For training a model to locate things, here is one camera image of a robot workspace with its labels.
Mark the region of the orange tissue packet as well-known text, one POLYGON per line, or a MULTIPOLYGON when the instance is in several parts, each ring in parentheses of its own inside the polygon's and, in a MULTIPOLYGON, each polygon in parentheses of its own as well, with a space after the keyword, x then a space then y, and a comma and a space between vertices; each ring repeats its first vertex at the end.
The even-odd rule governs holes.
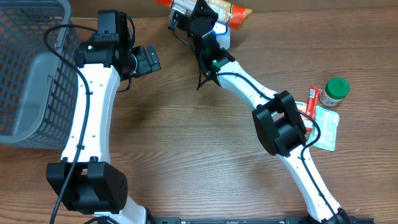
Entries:
POLYGON ((307 104, 301 101, 296 101, 295 102, 297 109, 300 110, 303 113, 306 113, 307 110, 307 104))

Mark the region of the red snack package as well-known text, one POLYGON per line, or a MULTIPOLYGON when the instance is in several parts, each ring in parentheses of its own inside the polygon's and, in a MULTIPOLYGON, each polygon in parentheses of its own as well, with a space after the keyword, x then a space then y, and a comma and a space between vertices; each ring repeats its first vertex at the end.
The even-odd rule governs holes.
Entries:
MULTIPOLYGON (((179 9, 191 16, 198 0, 155 0, 171 9, 179 9)), ((252 14, 252 9, 223 0, 205 0, 207 5, 218 14, 217 22, 232 29, 239 29, 252 14)))

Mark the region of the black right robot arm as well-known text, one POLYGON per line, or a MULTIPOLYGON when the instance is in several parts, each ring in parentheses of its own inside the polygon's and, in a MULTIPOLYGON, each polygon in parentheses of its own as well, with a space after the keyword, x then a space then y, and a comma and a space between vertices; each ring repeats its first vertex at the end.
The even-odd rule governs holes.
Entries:
POLYGON ((216 39, 213 28, 219 12, 212 3, 195 1, 172 7, 170 18, 193 40, 191 47, 206 80, 229 90, 252 111, 259 142, 288 168, 310 216, 310 223, 349 223, 349 216, 327 189, 318 172, 306 138, 303 117, 293 96, 272 91, 246 73, 240 63, 216 39))

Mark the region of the green lidded jar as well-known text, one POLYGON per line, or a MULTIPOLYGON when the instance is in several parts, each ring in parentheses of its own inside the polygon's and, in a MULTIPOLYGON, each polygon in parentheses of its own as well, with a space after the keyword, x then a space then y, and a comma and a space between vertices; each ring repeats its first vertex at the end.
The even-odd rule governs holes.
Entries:
POLYGON ((325 106, 336 106, 350 91, 350 85, 344 78, 332 78, 321 91, 319 99, 325 106))

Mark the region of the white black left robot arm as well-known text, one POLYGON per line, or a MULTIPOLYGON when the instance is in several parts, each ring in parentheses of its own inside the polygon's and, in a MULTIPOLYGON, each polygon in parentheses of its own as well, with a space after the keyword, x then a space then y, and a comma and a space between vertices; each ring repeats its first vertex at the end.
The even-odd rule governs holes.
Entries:
POLYGON ((135 45, 132 18, 102 10, 98 26, 79 44, 70 68, 78 75, 72 128, 58 163, 49 163, 46 178, 56 205, 89 215, 98 223, 153 223, 150 211, 128 194, 127 177, 111 165, 109 131, 119 85, 160 70, 152 45, 135 45))

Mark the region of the thin red snack stick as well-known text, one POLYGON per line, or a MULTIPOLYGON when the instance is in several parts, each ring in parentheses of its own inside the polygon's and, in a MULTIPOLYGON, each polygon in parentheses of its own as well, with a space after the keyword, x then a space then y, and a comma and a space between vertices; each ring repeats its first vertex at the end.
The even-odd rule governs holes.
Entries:
MULTIPOLYGON (((312 119, 315 119, 315 116, 316 116, 316 107, 318 104, 320 92, 321 92, 321 89, 314 87, 314 86, 311 86, 309 89, 307 109, 305 110, 305 113, 312 119)), ((304 117, 303 123, 308 132, 311 132, 313 130, 313 123, 307 117, 304 117)))

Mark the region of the teal snack pouch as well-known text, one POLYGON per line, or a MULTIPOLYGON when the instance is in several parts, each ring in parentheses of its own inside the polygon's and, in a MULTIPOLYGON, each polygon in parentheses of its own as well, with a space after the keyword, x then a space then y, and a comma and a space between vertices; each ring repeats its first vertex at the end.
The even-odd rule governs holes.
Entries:
POLYGON ((337 127, 340 121, 339 114, 317 106, 315 121, 320 127, 321 135, 313 146, 327 151, 335 151, 337 127))

